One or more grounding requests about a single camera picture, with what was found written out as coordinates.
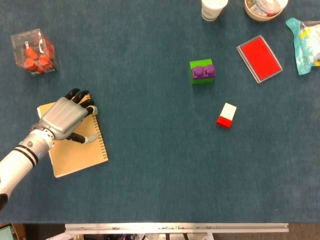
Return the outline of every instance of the brown notebook cover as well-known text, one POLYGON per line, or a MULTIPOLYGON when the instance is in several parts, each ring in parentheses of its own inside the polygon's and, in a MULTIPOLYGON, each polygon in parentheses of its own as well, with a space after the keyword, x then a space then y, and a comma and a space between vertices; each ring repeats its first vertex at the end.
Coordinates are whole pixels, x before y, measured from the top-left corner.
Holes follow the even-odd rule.
MULTIPOLYGON (((87 99, 90 99, 89 94, 82 101, 87 99)), ((39 106, 37 108, 39 117, 41 118, 53 104, 54 102, 39 106)), ((96 116, 87 116, 74 132, 86 137, 99 134, 99 137, 88 144, 66 139, 55 140, 49 155, 56 178, 108 161, 107 149, 96 116)))

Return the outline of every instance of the red and white block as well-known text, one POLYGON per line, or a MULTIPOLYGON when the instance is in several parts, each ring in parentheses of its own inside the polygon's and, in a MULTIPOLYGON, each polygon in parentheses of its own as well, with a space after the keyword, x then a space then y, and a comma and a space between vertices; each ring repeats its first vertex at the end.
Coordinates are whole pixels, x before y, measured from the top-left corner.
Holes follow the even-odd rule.
POLYGON ((234 119, 236 110, 236 106, 233 106, 226 102, 218 120, 216 121, 216 124, 229 129, 232 125, 232 120, 234 119))

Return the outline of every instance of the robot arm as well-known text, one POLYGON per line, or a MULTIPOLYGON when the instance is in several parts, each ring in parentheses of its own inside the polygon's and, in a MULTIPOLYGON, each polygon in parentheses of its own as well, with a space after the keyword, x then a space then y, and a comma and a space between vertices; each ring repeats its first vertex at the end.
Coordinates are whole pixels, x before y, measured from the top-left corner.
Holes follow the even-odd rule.
POLYGON ((78 88, 61 97, 43 117, 37 128, 0 161, 0 211, 4 208, 16 185, 54 146, 54 140, 72 140, 88 144, 98 138, 81 136, 73 131, 90 115, 98 113, 94 102, 88 99, 78 104, 89 92, 78 88))

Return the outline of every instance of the spiral binding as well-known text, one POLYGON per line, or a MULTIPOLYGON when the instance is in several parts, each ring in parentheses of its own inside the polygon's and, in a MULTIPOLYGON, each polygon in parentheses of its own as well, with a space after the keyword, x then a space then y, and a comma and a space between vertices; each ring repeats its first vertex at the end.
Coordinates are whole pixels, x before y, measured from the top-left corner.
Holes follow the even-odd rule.
MULTIPOLYGON (((86 95, 86 99, 91 99, 91 95, 90 94, 86 95)), ((103 157, 103 159, 108 159, 107 149, 106 149, 104 140, 103 140, 101 132, 100 132, 97 116, 96 115, 92 115, 91 117, 93 119, 93 124, 94 124, 95 131, 96 131, 97 134, 99 134, 98 141, 99 141, 99 144, 100 144, 102 157, 103 157)))

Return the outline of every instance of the white block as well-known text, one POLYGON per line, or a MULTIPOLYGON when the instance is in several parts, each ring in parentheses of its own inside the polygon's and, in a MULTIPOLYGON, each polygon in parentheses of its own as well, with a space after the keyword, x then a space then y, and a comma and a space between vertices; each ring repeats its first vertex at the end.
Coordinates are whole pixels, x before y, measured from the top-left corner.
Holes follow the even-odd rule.
POLYGON ((225 103, 224 107, 222 109, 222 112, 220 114, 221 117, 225 118, 225 119, 229 119, 230 121, 232 121, 232 119, 234 118, 234 115, 236 113, 237 107, 233 106, 229 103, 225 103))

